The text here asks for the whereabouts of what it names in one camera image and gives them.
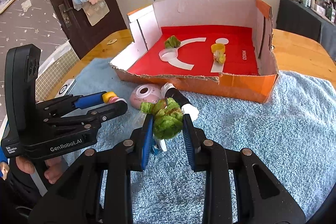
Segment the person's left hand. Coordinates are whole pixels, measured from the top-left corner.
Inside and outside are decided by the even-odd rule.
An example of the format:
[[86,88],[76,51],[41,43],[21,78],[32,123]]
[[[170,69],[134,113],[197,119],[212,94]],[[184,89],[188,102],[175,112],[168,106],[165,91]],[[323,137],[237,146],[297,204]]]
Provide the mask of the person's left hand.
[[[59,156],[45,161],[46,166],[48,167],[48,169],[45,171],[45,178],[49,181],[50,184],[56,183],[60,176],[63,174],[64,167],[62,160],[63,158]],[[35,167],[30,160],[19,156],[15,159],[15,161],[18,168],[24,173],[33,174],[35,172]],[[1,161],[1,174],[3,180],[7,179],[9,170],[9,164],[7,162]]]

